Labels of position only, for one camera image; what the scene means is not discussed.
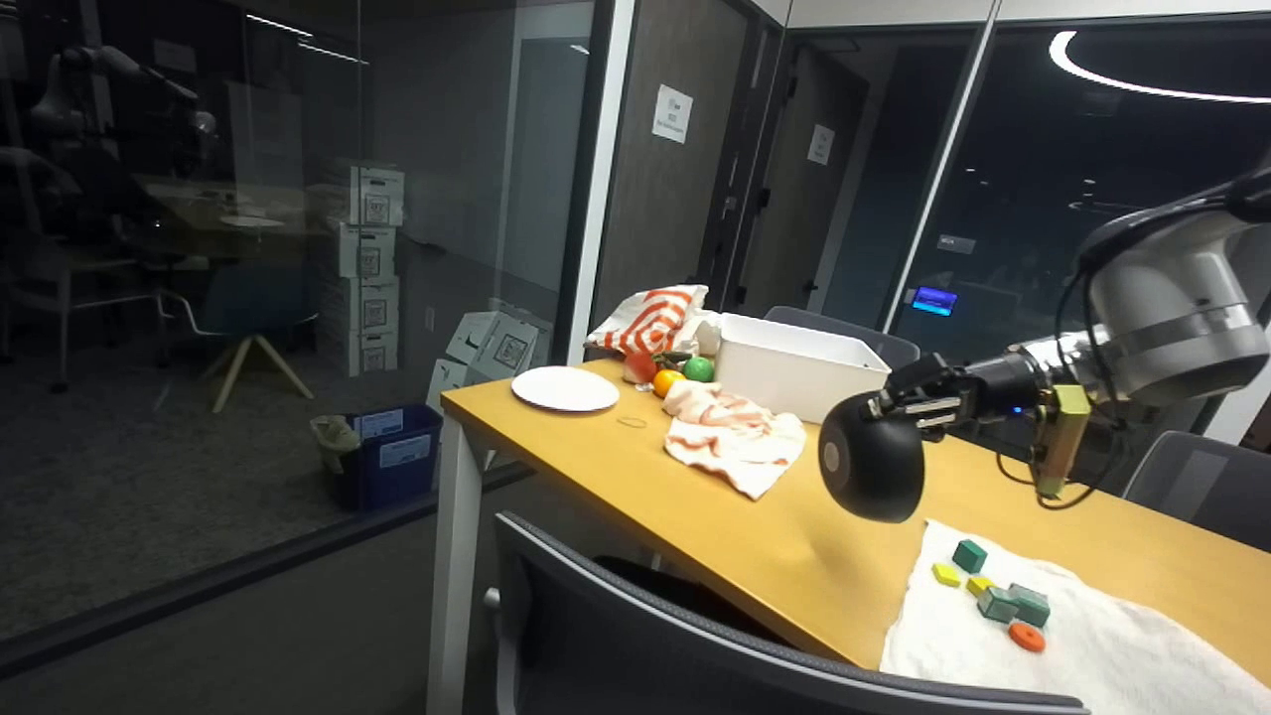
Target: small toy object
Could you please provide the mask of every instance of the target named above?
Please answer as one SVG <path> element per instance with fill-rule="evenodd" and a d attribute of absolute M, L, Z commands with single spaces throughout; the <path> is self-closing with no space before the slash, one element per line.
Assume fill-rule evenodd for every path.
<path fill-rule="evenodd" d="M 685 381 L 678 371 L 658 371 L 658 375 L 652 376 L 652 395 L 654 395 L 654 396 L 666 396 L 666 395 L 674 389 L 674 381 Z"/>
<path fill-rule="evenodd" d="M 942 564 L 935 564 L 928 573 L 935 573 L 944 588 L 960 588 L 959 564 L 942 562 Z"/>
<path fill-rule="evenodd" d="M 1025 621 L 1012 621 L 1012 624 L 1004 626 L 1004 636 L 1010 636 L 1017 648 L 1025 648 L 1025 652 L 1046 652 L 1046 633 L 1036 633 L 1036 626 L 1025 624 Z"/>
<path fill-rule="evenodd" d="M 959 550 L 953 550 L 953 564 L 959 564 L 960 573 L 980 573 L 980 567 L 987 567 L 987 562 L 988 562 L 988 551 L 987 551 L 980 543 L 973 543 L 973 539 L 959 539 Z"/>
<path fill-rule="evenodd" d="M 1010 599 L 1017 603 L 1017 621 L 1030 621 L 1033 626 L 1046 626 L 1050 621 L 1050 595 L 1033 592 L 1025 583 L 1010 583 Z"/>
<path fill-rule="evenodd" d="M 629 381 L 644 385 L 658 375 L 658 359 L 654 354 L 624 354 L 629 364 Z"/>
<path fill-rule="evenodd" d="M 980 608 L 987 621 L 998 621 L 998 624 L 1017 621 L 1017 599 L 1010 599 L 1004 588 L 988 588 L 988 592 L 976 599 L 976 608 Z"/>
<path fill-rule="evenodd" d="M 678 364 L 678 375 L 693 381 L 716 381 L 716 362 L 697 354 Z"/>
<path fill-rule="evenodd" d="M 993 580 L 988 580 L 987 573 L 976 573 L 976 576 L 967 580 L 967 592 L 971 592 L 973 599 L 987 599 L 988 588 L 993 588 Z"/>

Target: metal rod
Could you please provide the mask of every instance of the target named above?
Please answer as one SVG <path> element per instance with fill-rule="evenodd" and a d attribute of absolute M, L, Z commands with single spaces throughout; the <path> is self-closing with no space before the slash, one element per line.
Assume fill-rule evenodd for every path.
<path fill-rule="evenodd" d="M 585 362 L 585 342 L 589 342 L 589 323 L 592 323 L 592 302 L 597 302 L 612 163 L 620 150 L 620 111 L 624 111 L 624 86 L 629 86 L 629 62 L 632 62 L 632 36 L 637 36 L 637 0 L 614 0 L 612 29 L 609 29 L 609 54 L 604 54 L 604 94 L 599 94 L 599 119 L 597 119 L 597 146 L 592 146 L 585 246 L 580 246 L 580 272 L 577 272 L 577 289 L 571 289 L 571 313 L 567 313 L 567 347 L 565 347 L 567 364 Z"/>
<path fill-rule="evenodd" d="M 1001 4 L 1004 0 L 993 0 L 988 4 L 988 17 L 987 17 L 987 33 L 980 33 L 980 43 L 976 43 L 976 54 L 971 61 L 971 70 L 967 70 L 967 85 L 960 85 L 960 94 L 959 94 L 959 109 L 953 109 L 953 119 L 949 119 L 949 131 L 944 131 L 944 146 L 942 146 L 942 159 L 938 159 L 938 171 L 927 186 L 927 199 L 922 199 L 922 215 L 916 215 L 916 227 L 914 227 L 914 240 L 911 240 L 911 249 L 904 249 L 904 266 L 890 289 L 890 305 L 887 305 L 887 318 L 883 318 L 883 332 L 893 331 L 896 323 L 896 310 L 902 310 L 902 298 L 904 298 L 904 286 L 911 286 L 911 272 L 914 272 L 914 260 L 922 249 L 922 233 L 928 227 L 928 215 L 938 208 L 938 196 L 942 196 L 942 182 L 944 182 L 944 171 L 949 171 L 949 159 L 953 159 L 953 146 L 960 141 L 960 125 L 967 125 L 967 109 L 971 109 L 971 94 L 976 92 L 980 85 L 980 69 L 987 69 L 987 54 L 988 54 L 988 39 L 993 39 L 993 29 L 998 29 L 998 17 L 1001 17 Z"/>

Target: green toy block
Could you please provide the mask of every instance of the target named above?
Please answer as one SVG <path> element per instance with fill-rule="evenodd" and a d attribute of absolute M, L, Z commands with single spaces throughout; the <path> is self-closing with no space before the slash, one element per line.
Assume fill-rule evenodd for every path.
<path fill-rule="evenodd" d="M 988 551 L 987 551 L 980 543 L 973 543 L 973 539 L 959 539 L 959 550 L 953 550 L 953 564 L 959 564 L 960 573 L 980 573 L 980 567 L 987 567 L 987 562 L 988 562 Z"/>
<path fill-rule="evenodd" d="M 1004 588 L 988 588 L 988 592 L 976 599 L 976 608 L 980 608 L 987 621 L 998 621 L 998 624 L 1017 621 L 1017 599 L 1010 599 Z"/>
<path fill-rule="evenodd" d="M 1010 599 L 1017 603 L 1017 621 L 1025 621 L 1033 626 L 1046 626 L 1046 621 L 1050 621 L 1050 595 L 1046 592 L 1033 592 L 1025 583 L 1010 583 Z"/>

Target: white box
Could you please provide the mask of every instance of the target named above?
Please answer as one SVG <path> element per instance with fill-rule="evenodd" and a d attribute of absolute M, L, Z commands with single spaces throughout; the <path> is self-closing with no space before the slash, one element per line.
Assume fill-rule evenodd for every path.
<path fill-rule="evenodd" d="M 385 282 L 396 277 L 396 231 L 392 227 L 366 227 L 343 223 L 339 231 L 339 276 L 354 282 Z"/>
<path fill-rule="evenodd" d="M 348 168 L 348 223 L 403 227 L 405 175 L 389 168 Z"/>
<path fill-rule="evenodd" d="M 821 423 L 838 401 L 883 389 L 887 375 L 859 339 L 746 313 L 719 318 L 719 385 L 775 415 Z"/>
<path fill-rule="evenodd" d="M 389 277 L 389 282 L 360 282 L 356 286 L 356 332 L 370 332 L 370 331 L 396 331 L 403 323 L 403 282 Z"/>
<path fill-rule="evenodd" d="M 330 282 L 318 347 L 344 375 L 396 371 L 403 282 Z"/>
<path fill-rule="evenodd" d="M 429 405 L 441 408 L 441 395 L 458 385 L 515 376 L 534 364 L 538 342 L 540 327 L 515 313 L 469 310 L 434 362 Z"/>
<path fill-rule="evenodd" d="M 356 375 L 396 371 L 396 331 L 366 331 L 356 332 Z"/>

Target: white plate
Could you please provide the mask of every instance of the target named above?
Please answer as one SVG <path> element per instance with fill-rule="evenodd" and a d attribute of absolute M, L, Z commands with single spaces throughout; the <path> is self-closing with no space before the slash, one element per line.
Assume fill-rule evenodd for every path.
<path fill-rule="evenodd" d="M 620 389 L 612 381 L 571 364 L 526 371 L 513 381 L 513 395 L 530 405 L 556 408 L 556 415 L 599 415 L 620 401 Z"/>

